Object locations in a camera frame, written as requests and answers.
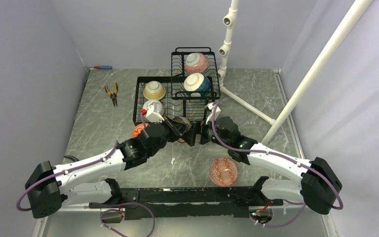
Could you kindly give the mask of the black wire dish rack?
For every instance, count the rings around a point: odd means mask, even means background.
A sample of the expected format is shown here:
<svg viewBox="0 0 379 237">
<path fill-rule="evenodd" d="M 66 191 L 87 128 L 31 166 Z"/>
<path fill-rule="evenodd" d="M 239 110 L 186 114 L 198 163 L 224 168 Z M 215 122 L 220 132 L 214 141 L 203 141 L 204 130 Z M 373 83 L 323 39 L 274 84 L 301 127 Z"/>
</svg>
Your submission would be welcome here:
<svg viewBox="0 0 379 237">
<path fill-rule="evenodd" d="M 184 88 L 184 81 L 188 76 L 184 69 L 185 60 L 191 53 L 201 53 L 207 58 L 205 75 L 210 81 L 210 89 L 204 91 L 202 96 L 192 96 Z M 134 96 L 134 115 L 132 121 L 135 125 L 141 123 L 140 111 L 148 100 L 144 97 L 144 89 L 151 81 L 158 81 L 166 88 L 165 96 L 160 99 L 164 114 L 170 118 L 184 116 L 190 121 L 206 119 L 205 106 L 220 99 L 221 90 L 217 70 L 215 52 L 210 47 L 177 47 L 171 52 L 171 71 L 168 76 L 140 76 L 137 77 Z"/>
</svg>

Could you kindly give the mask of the teal white bowl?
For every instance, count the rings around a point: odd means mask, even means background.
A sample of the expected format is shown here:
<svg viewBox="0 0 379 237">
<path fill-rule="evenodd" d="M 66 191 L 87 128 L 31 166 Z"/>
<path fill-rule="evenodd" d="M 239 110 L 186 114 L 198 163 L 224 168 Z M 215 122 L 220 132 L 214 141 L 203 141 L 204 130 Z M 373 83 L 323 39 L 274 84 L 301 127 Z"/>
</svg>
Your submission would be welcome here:
<svg viewBox="0 0 379 237">
<path fill-rule="evenodd" d="M 184 89 L 189 97 L 202 97 L 211 90 L 211 83 L 205 75 L 193 73 L 184 80 Z"/>
</svg>

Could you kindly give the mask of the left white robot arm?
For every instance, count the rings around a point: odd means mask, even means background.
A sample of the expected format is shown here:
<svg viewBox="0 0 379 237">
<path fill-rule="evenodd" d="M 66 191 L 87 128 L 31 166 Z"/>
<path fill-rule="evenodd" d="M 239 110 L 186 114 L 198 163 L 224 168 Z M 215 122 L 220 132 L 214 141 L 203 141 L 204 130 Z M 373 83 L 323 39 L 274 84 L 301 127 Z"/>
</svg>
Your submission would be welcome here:
<svg viewBox="0 0 379 237">
<path fill-rule="evenodd" d="M 102 175 L 119 173 L 145 163 L 168 142 L 179 140 L 191 128 L 186 118 L 165 118 L 160 123 L 151 122 L 140 134 L 100 155 L 69 164 L 52 166 L 49 161 L 40 163 L 25 184 L 29 208 L 21 207 L 21 198 L 16 207 L 31 211 L 34 218 L 47 217 L 63 206 L 80 203 L 100 203 L 116 207 L 124 203 L 123 194 L 115 179 L 98 183 L 90 180 Z"/>
</svg>

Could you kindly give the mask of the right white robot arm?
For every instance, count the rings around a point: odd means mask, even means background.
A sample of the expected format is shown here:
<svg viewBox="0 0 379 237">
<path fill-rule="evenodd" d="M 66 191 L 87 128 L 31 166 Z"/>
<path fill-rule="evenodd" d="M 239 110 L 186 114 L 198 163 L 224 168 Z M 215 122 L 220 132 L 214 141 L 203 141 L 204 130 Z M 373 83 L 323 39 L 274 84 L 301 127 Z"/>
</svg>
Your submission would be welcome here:
<svg viewBox="0 0 379 237">
<path fill-rule="evenodd" d="M 266 168 L 285 177 L 277 180 L 262 176 L 255 182 L 251 197 L 258 205 L 284 199 L 302 203 L 323 215 L 331 209 L 341 210 L 344 207 L 340 197 L 342 184 L 323 158 L 301 159 L 273 150 L 242 135 L 230 117 L 209 123 L 193 123 L 185 131 L 183 140 L 193 146 L 196 135 L 201 136 L 201 144 L 212 142 L 226 148 L 236 162 Z"/>
</svg>

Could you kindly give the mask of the yellow sun pattern bowl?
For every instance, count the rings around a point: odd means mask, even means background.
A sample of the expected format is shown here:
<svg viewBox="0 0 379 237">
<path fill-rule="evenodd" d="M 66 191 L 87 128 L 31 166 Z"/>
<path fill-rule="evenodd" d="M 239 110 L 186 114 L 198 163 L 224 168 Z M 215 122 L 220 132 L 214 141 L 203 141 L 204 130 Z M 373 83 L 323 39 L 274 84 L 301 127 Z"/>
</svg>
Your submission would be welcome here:
<svg viewBox="0 0 379 237">
<path fill-rule="evenodd" d="M 146 84 L 143 95 L 148 100 L 161 100 L 166 95 L 166 88 L 158 81 L 150 81 Z"/>
</svg>

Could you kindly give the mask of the pink floral bowl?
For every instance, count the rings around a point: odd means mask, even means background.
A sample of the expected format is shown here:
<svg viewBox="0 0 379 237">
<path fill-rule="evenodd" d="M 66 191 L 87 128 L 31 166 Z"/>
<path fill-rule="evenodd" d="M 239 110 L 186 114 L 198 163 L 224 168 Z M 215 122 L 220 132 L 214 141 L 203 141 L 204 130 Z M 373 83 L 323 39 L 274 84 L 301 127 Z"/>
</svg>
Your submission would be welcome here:
<svg viewBox="0 0 379 237">
<path fill-rule="evenodd" d="M 203 73 L 208 68 L 207 57 L 199 52 L 191 53 L 184 62 L 184 69 L 188 75 L 194 73 Z"/>
</svg>

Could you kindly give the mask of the black paisley pattern bowl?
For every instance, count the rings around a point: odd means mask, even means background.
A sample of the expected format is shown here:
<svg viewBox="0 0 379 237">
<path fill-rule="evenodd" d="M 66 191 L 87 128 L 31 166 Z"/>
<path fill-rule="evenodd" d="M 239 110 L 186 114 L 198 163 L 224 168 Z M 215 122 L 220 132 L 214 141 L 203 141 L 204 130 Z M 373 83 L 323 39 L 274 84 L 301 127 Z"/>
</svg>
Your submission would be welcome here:
<svg viewBox="0 0 379 237">
<path fill-rule="evenodd" d="M 182 116 L 175 117 L 175 118 L 173 118 L 173 121 L 185 124 L 187 126 L 185 132 L 188 132 L 191 129 L 191 127 L 192 127 L 191 122 L 186 117 L 182 117 Z"/>
</svg>

